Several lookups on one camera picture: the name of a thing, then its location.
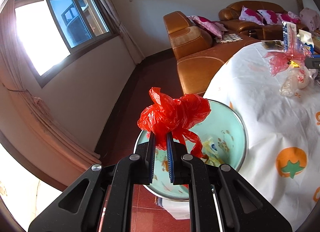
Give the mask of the clear plastic bag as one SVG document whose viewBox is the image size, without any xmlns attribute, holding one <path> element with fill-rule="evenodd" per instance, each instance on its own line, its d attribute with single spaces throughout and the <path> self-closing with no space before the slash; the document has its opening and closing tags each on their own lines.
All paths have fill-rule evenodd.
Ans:
<svg viewBox="0 0 320 232">
<path fill-rule="evenodd" d="M 308 69 L 307 67 L 295 67 L 289 70 L 289 75 L 280 88 L 280 95 L 286 97 L 294 96 L 299 90 L 312 87 L 318 69 Z"/>
</svg>

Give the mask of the pink cellophane wrapper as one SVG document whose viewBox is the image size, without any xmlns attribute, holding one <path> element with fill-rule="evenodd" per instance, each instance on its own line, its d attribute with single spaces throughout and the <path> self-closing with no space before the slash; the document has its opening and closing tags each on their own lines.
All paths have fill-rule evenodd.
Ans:
<svg viewBox="0 0 320 232">
<path fill-rule="evenodd" d="M 289 60 L 300 63 L 300 67 L 304 66 L 305 58 L 309 54 L 296 43 L 296 48 L 289 51 L 270 51 L 266 53 L 264 58 L 268 59 L 269 72 L 271 76 L 276 76 L 278 73 L 289 69 Z"/>
</svg>

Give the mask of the red plastic bag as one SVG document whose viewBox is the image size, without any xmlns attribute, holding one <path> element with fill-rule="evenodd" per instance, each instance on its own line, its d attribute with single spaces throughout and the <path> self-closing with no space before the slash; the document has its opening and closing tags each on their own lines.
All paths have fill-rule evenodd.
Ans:
<svg viewBox="0 0 320 232">
<path fill-rule="evenodd" d="M 200 137 L 190 129 L 208 117 L 211 112 L 209 101 L 196 94 L 185 94 L 173 99 L 158 87 L 151 88 L 149 96 L 153 104 L 141 112 L 138 127 L 147 131 L 147 137 L 152 133 L 155 135 L 158 149 L 167 149 L 166 137 L 171 133 L 183 145 L 186 140 L 193 143 L 190 154 L 202 158 Z"/>
</svg>

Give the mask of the yellow white wrapper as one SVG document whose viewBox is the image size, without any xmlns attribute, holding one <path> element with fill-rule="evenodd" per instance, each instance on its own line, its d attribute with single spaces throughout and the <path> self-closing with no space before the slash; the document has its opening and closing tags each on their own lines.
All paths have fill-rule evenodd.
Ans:
<svg viewBox="0 0 320 232">
<path fill-rule="evenodd" d="M 202 160 L 207 165 L 219 167 L 221 164 L 225 163 L 219 156 L 212 137 L 208 137 L 206 140 L 202 141 L 202 153 Z"/>
</svg>

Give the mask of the blue Look milk carton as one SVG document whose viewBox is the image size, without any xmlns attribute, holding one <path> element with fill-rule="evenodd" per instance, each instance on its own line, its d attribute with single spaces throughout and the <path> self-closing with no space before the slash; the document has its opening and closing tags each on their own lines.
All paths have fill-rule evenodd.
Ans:
<svg viewBox="0 0 320 232">
<path fill-rule="evenodd" d="M 308 31 L 299 29 L 297 38 L 298 38 L 299 46 L 303 48 L 308 54 L 312 55 L 314 52 L 314 43 L 312 39 L 312 34 Z"/>
</svg>

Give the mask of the dark seaweed snack packet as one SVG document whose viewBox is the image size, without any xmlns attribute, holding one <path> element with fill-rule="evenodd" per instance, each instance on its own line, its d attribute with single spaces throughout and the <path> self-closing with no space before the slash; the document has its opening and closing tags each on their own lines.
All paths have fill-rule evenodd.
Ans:
<svg viewBox="0 0 320 232">
<path fill-rule="evenodd" d="M 281 41 L 262 41 L 262 46 L 266 50 L 283 50 L 284 46 Z"/>
</svg>

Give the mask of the tall white blue carton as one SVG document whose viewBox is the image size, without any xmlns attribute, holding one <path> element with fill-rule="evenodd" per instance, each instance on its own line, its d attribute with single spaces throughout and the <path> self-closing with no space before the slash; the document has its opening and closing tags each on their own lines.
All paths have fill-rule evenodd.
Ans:
<svg viewBox="0 0 320 232">
<path fill-rule="evenodd" d="M 283 21 L 282 25 L 284 50 L 289 51 L 295 49 L 297 43 L 297 28 L 295 23 Z"/>
</svg>

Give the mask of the pink covered appliance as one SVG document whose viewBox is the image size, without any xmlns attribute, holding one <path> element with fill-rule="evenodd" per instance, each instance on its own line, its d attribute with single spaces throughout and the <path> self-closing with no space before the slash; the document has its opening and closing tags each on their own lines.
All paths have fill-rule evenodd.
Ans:
<svg viewBox="0 0 320 232">
<path fill-rule="evenodd" d="M 300 13 L 301 22 L 308 27 L 309 30 L 319 30 L 319 14 L 310 8 L 304 8 Z"/>
</svg>

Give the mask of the pink white pillow right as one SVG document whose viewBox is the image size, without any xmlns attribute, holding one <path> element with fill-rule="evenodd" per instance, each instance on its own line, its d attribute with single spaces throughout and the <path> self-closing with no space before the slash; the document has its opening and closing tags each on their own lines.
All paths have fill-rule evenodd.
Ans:
<svg viewBox="0 0 320 232">
<path fill-rule="evenodd" d="M 277 16 L 282 22 L 291 22 L 295 24 L 301 23 L 300 17 L 291 11 L 282 14 L 277 14 Z"/>
</svg>

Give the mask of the pink white pillow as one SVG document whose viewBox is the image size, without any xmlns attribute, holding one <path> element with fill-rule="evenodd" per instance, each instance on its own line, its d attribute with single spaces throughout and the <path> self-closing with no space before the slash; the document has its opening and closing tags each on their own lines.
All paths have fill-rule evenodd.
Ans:
<svg viewBox="0 0 320 232">
<path fill-rule="evenodd" d="M 239 20 L 253 22 L 257 25 L 264 26 L 264 18 L 258 12 L 247 8 L 245 6 L 242 7 L 241 14 L 239 16 Z"/>
<path fill-rule="evenodd" d="M 272 10 L 258 10 L 268 25 L 282 25 L 278 15 Z"/>
<path fill-rule="evenodd" d="M 295 24 L 301 23 L 300 17 L 291 11 L 282 14 L 277 14 L 277 16 L 282 22 L 291 22 Z"/>
</svg>

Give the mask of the checkered cloth on sofa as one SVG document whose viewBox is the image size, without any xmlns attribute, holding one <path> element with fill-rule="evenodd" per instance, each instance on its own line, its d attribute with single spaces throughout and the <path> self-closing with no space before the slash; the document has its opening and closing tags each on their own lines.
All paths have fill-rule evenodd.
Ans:
<svg viewBox="0 0 320 232">
<path fill-rule="evenodd" d="M 240 37 L 238 34 L 235 33 L 231 33 L 231 34 L 224 34 L 221 38 L 214 38 L 214 40 L 216 41 L 216 43 L 233 43 L 233 42 L 237 42 L 237 41 L 242 41 L 243 38 Z"/>
</svg>

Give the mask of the pink pillow on chaise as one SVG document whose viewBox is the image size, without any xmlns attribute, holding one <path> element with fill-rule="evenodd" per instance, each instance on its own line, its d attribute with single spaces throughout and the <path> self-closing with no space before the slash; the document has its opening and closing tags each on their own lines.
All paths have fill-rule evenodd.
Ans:
<svg viewBox="0 0 320 232">
<path fill-rule="evenodd" d="M 187 18 L 218 38 L 222 38 L 223 34 L 228 31 L 221 23 L 210 21 L 202 16 L 187 16 Z"/>
</svg>

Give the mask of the white orange-print tablecloth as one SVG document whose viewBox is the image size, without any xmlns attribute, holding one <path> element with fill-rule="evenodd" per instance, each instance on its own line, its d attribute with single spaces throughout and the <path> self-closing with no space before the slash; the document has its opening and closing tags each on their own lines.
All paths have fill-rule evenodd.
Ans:
<svg viewBox="0 0 320 232">
<path fill-rule="evenodd" d="M 297 231 L 319 231 L 319 86 L 280 95 L 287 72 L 271 76 L 266 49 L 240 49 L 212 78 L 204 97 L 232 108 L 245 124 L 240 174 Z"/>
</svg>

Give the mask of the brown leather chaise sofa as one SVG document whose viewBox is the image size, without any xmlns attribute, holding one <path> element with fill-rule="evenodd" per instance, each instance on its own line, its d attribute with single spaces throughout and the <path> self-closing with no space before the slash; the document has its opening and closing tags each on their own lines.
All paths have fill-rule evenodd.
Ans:
<svg viewBox="0 0 320 232">
<path fill-rule="evenodd" d="M 216 43 L 210 34 L 192 25 L 180 11 L 163 17 L 169 41 L 177 60 L 177 72 L 184 94 L 203 96 L 219 69 L 241 48 L 257 43 L 239 34 L 240 41 Z"/>
</svg>

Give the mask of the window with dark frame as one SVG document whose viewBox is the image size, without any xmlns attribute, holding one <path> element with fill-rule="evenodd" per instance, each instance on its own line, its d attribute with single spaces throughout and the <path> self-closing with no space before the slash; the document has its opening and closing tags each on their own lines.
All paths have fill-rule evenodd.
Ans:
<svg viewBox="0 0 320 232">
<path fill-rule="evenodd" d="M 118 34 L 99 0 L 14 0 L 14 10 L 18 39 L 40 87 Z"/>
</svg>

